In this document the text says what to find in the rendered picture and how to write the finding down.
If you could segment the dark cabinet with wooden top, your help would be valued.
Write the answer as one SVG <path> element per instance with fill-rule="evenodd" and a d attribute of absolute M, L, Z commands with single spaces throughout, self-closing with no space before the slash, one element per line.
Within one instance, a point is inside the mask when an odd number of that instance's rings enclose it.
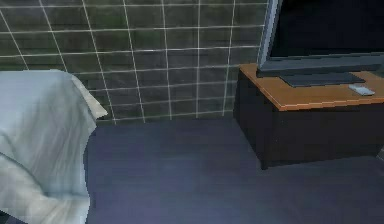
<path fill-rule="evenodd" d="M 361 96 L 346 84 L 293 88 L 256 72 L 239 67 L 233 114 L 262 169 L 384 151 L 384 77 L 358 72 L 374 92 Z"/>

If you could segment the grey television set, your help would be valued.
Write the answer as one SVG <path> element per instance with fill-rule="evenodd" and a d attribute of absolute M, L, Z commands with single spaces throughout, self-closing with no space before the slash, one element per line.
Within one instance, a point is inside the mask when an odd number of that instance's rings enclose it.
<path fill-rule="evenodd" d="M 359 83 L 384 67 L 384 0 L 268 0 L 258 78 Z"/>

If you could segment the bed with white sheet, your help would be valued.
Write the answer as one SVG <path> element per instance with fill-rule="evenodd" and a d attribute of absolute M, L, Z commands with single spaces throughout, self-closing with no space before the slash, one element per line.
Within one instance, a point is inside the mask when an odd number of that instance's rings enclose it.
<path fill-rule="evenodd" d="M 83 157 L 107 114 L 70 73 L 0 71 L 0 213 L 26 224 L 86 224 Z"/>

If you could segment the grey remote control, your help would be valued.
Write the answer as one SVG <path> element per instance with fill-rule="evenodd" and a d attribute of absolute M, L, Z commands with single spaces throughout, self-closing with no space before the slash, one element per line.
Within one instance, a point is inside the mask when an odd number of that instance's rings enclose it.
<path fill-rule="evenodd" d="M 357 94 L 359 94 L 360 96 L 372 96 L 375 94 L 374 91 L 368 89 L 367 87 L 365 86 L 362 86 L 362 85 L 357 85 L 357 84 L 351 84 L 349 85 L 349 88 L 356 92 Z"/>

